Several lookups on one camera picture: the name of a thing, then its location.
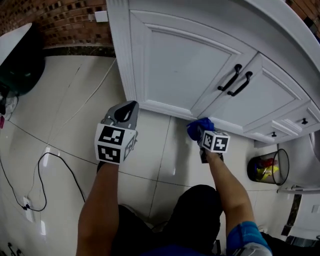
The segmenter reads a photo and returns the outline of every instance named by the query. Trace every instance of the white cabinet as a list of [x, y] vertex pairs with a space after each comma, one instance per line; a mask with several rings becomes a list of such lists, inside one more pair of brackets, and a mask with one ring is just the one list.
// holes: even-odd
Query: white cabinet
[[131, 10], [130, 31], [137, 101], [178, 117], [197, 118], [235, 66], [240, 71], [257, 53], [209, 26], [157, 12]]
[[[209, 117], [218, 129], [267, 144], [320, 130], [314, 104], [320, 106], [320, 75], [305, 55], [311, 48], [303, 44], [303, 51], [287, 27], [270, 19], [269, 11], [285, 4], [245, 1], [252, 6], [233, 0], [107, 0], [127, 100], [183, 119]], [[256, 5], [272, 15], [262, 16]]]

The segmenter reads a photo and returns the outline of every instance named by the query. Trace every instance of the brick wall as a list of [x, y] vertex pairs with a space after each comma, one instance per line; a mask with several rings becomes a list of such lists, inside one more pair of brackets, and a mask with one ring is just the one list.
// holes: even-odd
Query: brick wall
[[0, 35], [32, 22], [45, 47], [113, 46], [109, 23], [94, 20], [94, 12], [106, 9], [106, 0], [0, 0]]
[[286, 0], [286, 3], [304, 20], [309, 17], [317, 26], [320, 38], [320, 0]]

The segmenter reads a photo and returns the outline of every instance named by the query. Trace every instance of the blue sleeve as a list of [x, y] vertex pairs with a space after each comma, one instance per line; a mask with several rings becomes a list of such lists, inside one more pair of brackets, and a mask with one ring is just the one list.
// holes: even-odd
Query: blue sleeve
[[226, 239], [227, 255], [232, 255], [236, 250], [250, 243], [259, 244], [271, 252], [266, 240], [260, 234], [257, 225], [252, 221], [245, 221], [229, 233]]

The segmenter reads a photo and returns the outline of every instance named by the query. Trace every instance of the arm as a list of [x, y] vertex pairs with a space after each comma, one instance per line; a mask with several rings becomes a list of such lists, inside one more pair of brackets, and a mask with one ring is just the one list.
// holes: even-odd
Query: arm
[[207, 151], [206, 155], [216, 190], [220, 194], [228, 236], [238, 224], [246, 221], [254, 222], [254, 213], [245, 188], [233, 176], [225, 163], [216, 153]]
[[96, 175], [79, 217], [76, 256], [110, 255], [119, 225], [118, 169], [105, 163]]

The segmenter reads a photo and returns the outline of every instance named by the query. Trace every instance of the cabinet drawer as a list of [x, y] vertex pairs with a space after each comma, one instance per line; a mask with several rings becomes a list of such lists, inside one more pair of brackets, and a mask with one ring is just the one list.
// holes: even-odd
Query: cabinet drawer
[[283, 139], [286, 140], [290, 139], [290, 137], [297, 136], [298, 133], [293, 132], [277, 121], [271, 121], [246, 132], [245, 135], [248, 135], [257, 141], [275, 144], [280, 140], [282, 141]]
[[301, 134], [320, 124], [320, 110], [312, 101], [309, 101], [288, 114], [277, 118], [276, 122], [297, 134]]

